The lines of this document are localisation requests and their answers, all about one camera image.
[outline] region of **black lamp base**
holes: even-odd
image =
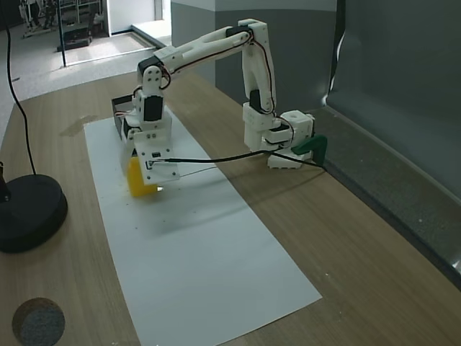
[[[0,251],[34,249],[47,241],[67,216],[61,186],[46,175],[27,175],[8,182],[9,202],[0,204]]]

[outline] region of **robotic arm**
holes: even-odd
[[[134,109],[122,118],[120,137],[125,144],[122,169],[133,154],[140,160],[145,185],[179,179],[177,164],[159,159],[174,157],[171,145],[171,118],[164,112],[165,90],[172,79],[189,68],[232,54],[243,54],[243,79],[249,102],[243,105],[245,144],[251,151],[279,150],[298,160],[311,152],[295,154],[294,146],[313,135],[312,115],[292,111],[277,116],[274,65],[267,24],[246,19],[237,27],[225,27],[178,48],[169,46],[138,64],[139,87],[133,93]],[[301,163],[270,156],[271,168],[299,168]]]

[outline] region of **green object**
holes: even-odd
[[[304,155],[309,151],[313,152],[312,160],[316,164],[323,166],[326,155],[326,147],[328,146],[328,139],[323,135],[315,135],[312,138],[308,138],[303,141],[300,145],[291,149],[296,155]]]

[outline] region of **white tile floor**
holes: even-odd
[[[58,33],[22,39],[23,27],[12,29],[12,75],[19,100],[29,99],[73,85],[135,71],[138,62],[152,55],[152,50],[127,54],[62,68],[61,54],[56,53]],[[0,143],[13,108],[6,79],[6,33],[0,33]]]
[[[109,58],[121,53],[142,49],[153,49],[153,46],[138,34],[126,32],[112,37],[97,37],[88,47],[67,50],[66,61],[69,65],[72,65],[79,61]]]

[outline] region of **yellow block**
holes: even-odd
[[[141,174],[141,167],[137,157],[132,157],[128,164],[127,181],[133,197],[155,193],[158,189],[157,185],[144,185],[143,175]]]

